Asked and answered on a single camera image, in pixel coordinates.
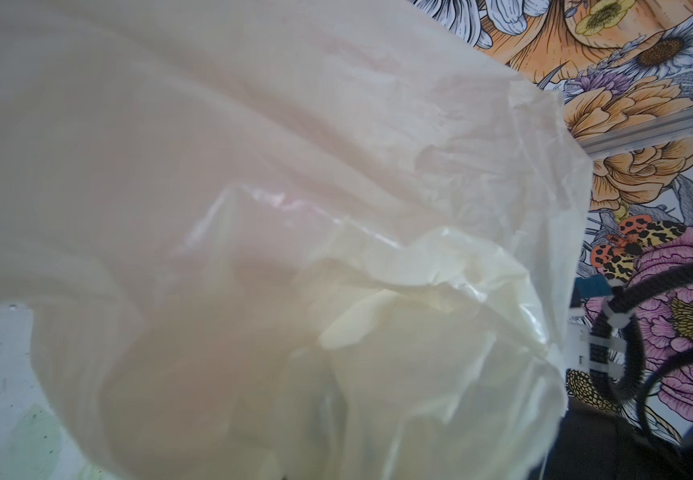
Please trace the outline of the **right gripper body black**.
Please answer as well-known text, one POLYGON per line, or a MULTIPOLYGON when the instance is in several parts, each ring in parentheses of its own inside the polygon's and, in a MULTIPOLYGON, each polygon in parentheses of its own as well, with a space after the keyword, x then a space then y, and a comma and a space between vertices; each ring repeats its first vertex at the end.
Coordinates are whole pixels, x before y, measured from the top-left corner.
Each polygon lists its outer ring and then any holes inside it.
POLYGON ((624 417, 579 400, 561 422, 543 479, 693 479, 693 427, 666 458, 624 417))

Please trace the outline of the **translucent yellow plastic bag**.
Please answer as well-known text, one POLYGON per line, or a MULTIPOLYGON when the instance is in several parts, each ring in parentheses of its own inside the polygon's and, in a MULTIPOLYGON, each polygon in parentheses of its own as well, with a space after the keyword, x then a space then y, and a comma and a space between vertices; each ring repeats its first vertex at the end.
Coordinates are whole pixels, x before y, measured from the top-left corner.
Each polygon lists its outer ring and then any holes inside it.
POLYGON ((592 160, 404 1, 0 1, 0 303, 126 479, 523 479, 592 160))

